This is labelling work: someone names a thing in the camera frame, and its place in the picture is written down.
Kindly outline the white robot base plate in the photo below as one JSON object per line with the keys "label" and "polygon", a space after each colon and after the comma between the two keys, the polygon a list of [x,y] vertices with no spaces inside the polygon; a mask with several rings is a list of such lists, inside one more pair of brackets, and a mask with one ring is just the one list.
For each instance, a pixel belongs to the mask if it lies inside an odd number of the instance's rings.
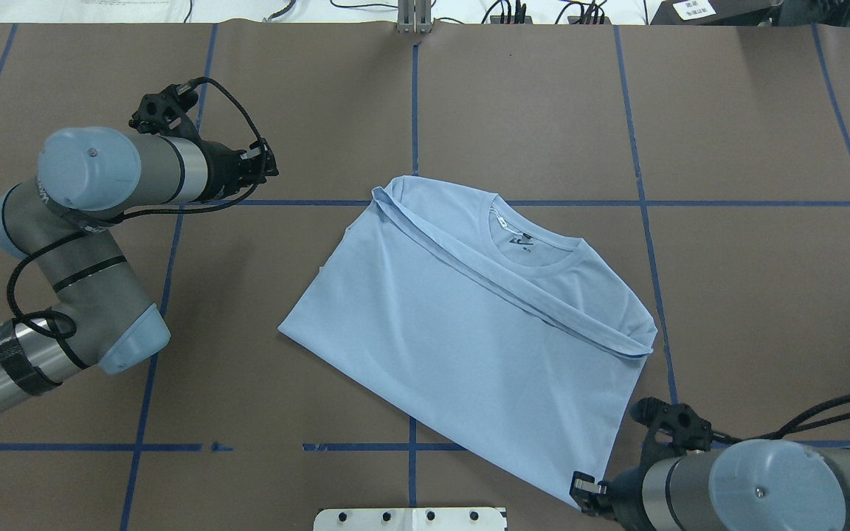
{"label": "white robot base plate", "polygon": [[331,508],[314,518],[314,530],[507,530],[496,507]]}

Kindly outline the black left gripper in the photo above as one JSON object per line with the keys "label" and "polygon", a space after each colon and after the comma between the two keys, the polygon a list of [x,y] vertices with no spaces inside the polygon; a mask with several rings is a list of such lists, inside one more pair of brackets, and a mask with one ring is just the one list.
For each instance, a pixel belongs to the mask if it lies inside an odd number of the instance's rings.
{"label": "black left gripper", "polygon": [[232,149],[221,142],[204,142],[204,155],[208,165],[205,203],[266,184],[279,175],[276,158],[267,142],[253,142],[247,149]]}

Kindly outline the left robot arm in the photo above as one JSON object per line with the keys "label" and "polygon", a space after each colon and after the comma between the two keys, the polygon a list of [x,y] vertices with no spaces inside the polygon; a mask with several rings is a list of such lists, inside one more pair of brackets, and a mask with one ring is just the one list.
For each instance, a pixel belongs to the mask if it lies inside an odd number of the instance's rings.
{"label": "left robot arm", "polygon": [[17,261],[4,289],[10,315],[0,322],[0,414],[91,367],[127,371],[169,343],[115,226],[226,209],[276,175],[263,136],[233,149],[196,130],[52,134],[36,174],[0,196],[0,248]]}

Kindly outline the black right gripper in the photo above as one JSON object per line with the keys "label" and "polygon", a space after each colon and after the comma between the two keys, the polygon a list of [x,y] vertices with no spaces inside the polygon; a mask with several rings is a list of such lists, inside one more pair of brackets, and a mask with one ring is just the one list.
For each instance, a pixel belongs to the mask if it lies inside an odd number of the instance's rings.
{"label": "black right gripper", "polygon": [[621,471],[608,482],[573,471],[570,497],[586,516],[612,516],[624,530],[654,530],[642,499],[643,480],[644,473],[637,466]]}

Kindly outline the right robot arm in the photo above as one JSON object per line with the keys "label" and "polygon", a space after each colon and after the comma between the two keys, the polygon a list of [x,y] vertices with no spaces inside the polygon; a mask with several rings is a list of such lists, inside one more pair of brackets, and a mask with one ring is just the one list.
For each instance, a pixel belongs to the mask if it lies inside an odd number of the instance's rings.
{"label": "right robot arm", "polygon": [[612,481],[574,473],[569,492],[625,530],[850,530],[850,446],[750,440]]}

